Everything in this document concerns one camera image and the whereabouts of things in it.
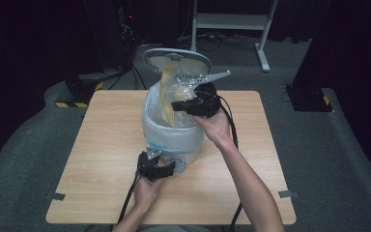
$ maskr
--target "gray carpet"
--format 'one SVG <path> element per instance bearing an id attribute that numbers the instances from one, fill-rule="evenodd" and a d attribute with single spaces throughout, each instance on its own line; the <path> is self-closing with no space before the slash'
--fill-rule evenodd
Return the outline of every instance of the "gray carpet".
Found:
<path id="1" fill-rule="evenodd" d="M 334 92 L 324 89 L 334 108 L 331 113 L 294 111 L 285 93 L 284 84 L 292 83 L 308 46 L 267 42 L 270 73 L 261 71 L 252 43 L 198 51 L 211 59 L 213 73 L 232 72 L 214 83 L 217 89 L 255 90 L 261 95 L 288 188 L 299 194 L 293 199 L 297 222 L 287 231 L 371 231 L 371 164 Z M 159 75 L 143 64 L 142 53 L 148 48 L 139 47 L 133 63 L 149 88 Z M 133 89 L 134 79 L 128 72 L 112 89 Z M 105 81 L 103 89 L 115 81 Z M 137 87 L 142 88 L 139 79 Z M 45 221 L 50 204 L 46 196 L 57 187 L 86 112 L 85 108 L 55 107 L 55 100 L 65 92 L 64 82 L 49 88 L 45 108 L 16 131 L 0 153 L 0 231 L 78 232 L 87 227 Z M 209 228 L 221 231 L 219 226 Z M 108 229 L 108 225 L 97 225 L 90 231 Z M 251 231 L 246 226 L 239 229 Z"/>

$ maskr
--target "hand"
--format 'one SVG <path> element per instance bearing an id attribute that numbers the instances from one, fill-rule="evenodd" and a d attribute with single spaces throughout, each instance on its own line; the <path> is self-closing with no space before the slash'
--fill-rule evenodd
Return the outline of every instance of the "hand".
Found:
<path id="1" fill-rule="evenodd" d="M 230 124 L 224 111 L 220 108 L 215 116 L 204 118 L 192 116 L 195 122 L 201 125 L 207 137 L 218 147 L 224 142 L 232 142 Z"/>
<path id="2" fill-rule="evenodd" d="M 158 179 L 153 183 L 147 178 L 140 177 L 134 189 L 135 206 L 147 211 L 156 201 L 162 183 L 163 179 Z"/>

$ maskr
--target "person's left hand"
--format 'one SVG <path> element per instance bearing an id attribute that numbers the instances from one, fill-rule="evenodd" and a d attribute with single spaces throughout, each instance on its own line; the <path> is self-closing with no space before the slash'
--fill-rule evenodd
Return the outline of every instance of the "person's left hand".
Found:
<path id="1" fill-rule="evenodd" d="M 148 210 L 156 201 L 163 179 L 150 182 L 147 178 L 140 177 L 134 189 L 135 205 Z"/>

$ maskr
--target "person's left arm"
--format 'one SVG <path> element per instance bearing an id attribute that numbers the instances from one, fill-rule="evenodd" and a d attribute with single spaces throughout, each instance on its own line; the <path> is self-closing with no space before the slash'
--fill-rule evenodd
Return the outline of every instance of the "person's left arm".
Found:
<path id="1" fill-rule="evenodd" d="M 134 189 L 134 206 L 112 232 L 134 232 L 156 201 L 162 182 L 162 179 L 152 183 L 146 178 L 140 178 Z"/>

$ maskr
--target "forearm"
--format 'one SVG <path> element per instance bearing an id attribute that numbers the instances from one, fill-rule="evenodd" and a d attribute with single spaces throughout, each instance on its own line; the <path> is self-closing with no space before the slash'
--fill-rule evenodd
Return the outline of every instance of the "forearm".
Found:
<path id="1" fill-rule="evenodd" d="M 138 225 L 147 214 L 148 208 L 134 205 L 123 220 L 114 227 L 112 232 L 130 232 L 136 231 Z"/>
<path id="2" fill-rule="evenodd" d="M 216 144 L 230 170 L 238 195 L 256 231 L 284 231 L 270 190 L 249 166 L 232 141 Z"/>

